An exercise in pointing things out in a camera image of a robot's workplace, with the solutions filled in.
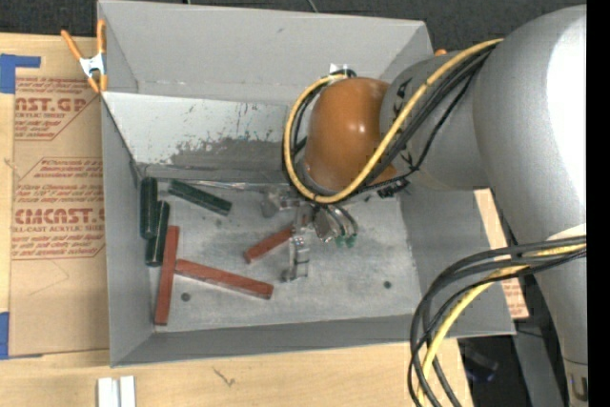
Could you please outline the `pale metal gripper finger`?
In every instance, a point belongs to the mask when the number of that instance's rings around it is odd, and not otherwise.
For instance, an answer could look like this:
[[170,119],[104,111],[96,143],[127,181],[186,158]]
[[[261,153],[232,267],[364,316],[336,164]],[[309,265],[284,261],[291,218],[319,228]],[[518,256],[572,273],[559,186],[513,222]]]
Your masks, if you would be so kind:
[[292,208],[289,198],[279,194],[264,193],[260,202],[260,211],[265,218],[274,217],[279,212],[288,211]]
[[293,236],[289,240],[289,266],[281,274],[284,282],[305,278],[309,275],[311,250],[303,236]]

